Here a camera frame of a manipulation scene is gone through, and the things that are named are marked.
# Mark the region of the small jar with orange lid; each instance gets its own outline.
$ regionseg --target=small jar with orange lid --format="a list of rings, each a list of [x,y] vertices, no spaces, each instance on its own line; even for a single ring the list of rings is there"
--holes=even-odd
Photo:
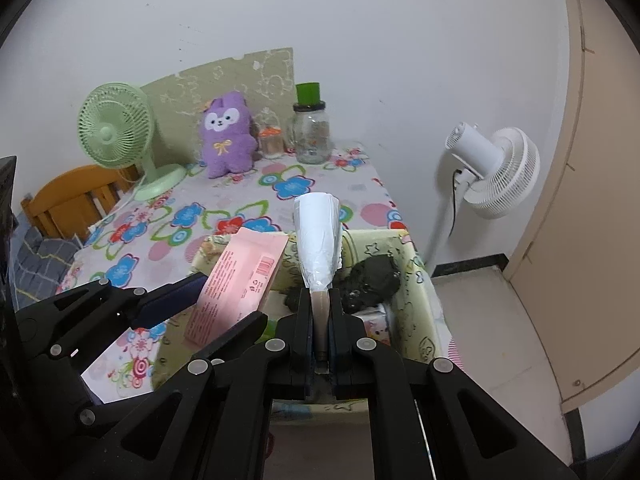
[[[264,158],[278,158],[284,155],[284,138],[280,128],[267,126],[258,134],[258,140]]]

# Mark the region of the barcode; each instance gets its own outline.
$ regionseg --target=barcode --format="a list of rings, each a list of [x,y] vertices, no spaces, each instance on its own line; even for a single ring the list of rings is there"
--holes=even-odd
[[[258,268],[255,269],[255,272],[263,276],[268,276],[269,271],[271,270],[271,267],[273,267],[273,264],[274,264],[273,258],[270,258],[268,256],[263,256],[262,259],[260,260],[260,263],[258,264]]]

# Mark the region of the floral tablecloth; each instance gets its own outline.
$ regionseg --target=floral tablecloth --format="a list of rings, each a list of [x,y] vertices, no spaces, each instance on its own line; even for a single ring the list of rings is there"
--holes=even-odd
[[[206,177],[202,164],[149,202],[123,197],[95,228],[60,290],[105,276],[120,287],[153,290],[184,278],[208,235],[294,230],[294,198],[324,191],[340,199],[346,229],[405,228],[361,145],[334,151],[324,165],[297,163],[292,155],[260,160],[245,174]],[[151,330],[129,330],[82,375],[104,402],[151,391],[150,375],[163,322]]]

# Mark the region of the green lid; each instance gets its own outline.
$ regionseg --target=green lid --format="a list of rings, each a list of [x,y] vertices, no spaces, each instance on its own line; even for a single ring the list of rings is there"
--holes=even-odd
[[[320,101],[320,83],[300,83],[296,85],[299,105],[317,105]]]

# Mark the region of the yellow bow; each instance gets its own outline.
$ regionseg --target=yellow bow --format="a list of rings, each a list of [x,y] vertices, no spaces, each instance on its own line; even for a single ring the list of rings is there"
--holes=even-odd
[[[216,142],[213,144],[213,147],[218,150],[218,155],[222,155],[223,153],[228,153],[226,150],[227,146],[231,146],[231,140],[227,139],[222,142]]]

